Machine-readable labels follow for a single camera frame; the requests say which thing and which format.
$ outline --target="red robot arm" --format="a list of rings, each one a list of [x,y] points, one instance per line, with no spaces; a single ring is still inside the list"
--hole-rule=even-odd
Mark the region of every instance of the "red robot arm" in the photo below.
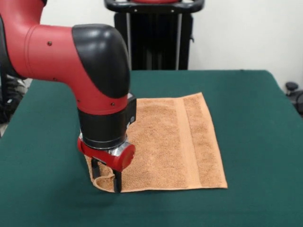
[[[126,45],[108,25],[41,25],[46,2],[0,1],[1,67],[15,77],[67,84],[77,100],[79,149],[119,178],[135,152],[126,135],[136,117]]]

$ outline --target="black handle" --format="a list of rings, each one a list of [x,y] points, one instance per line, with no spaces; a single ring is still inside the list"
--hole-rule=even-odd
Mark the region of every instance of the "black handle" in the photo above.
[[[205,0],[194,0],[190,3],[176,2],[167,4],[137,3],[130,1],[105,0],[105,7],[114,12],[120,13],[195,13],[200,11]]]

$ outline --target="black stand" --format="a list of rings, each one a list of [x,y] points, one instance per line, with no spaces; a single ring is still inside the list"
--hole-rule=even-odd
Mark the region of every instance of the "black stand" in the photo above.
[[[132,70],[187,70],[193,18],[204,0],[146,4],[105,0],[117,12],[115,28],[129,52]]]

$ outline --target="black equipment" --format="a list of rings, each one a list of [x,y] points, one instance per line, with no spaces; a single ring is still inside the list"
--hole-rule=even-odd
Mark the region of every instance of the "black equipment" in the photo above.
[[[115,11],[132,70],[187,70],[193,18],[204,0],[105,0]]]
[[[296,108],[299,114],[303,114],[303,90],[297,90],[299,88],[298,84],[294,82],[286,83],[287,94],[286,96]]]

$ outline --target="green felt surface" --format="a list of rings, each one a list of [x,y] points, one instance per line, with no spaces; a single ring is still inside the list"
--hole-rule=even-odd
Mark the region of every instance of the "green felt surface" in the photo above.
[[[229,189],[97,190],[76,147],[71,91],[34,81],[0,140],[0,226],[302,226],[303,122],[271,74],[133,72],[132,91],[203,92]]]

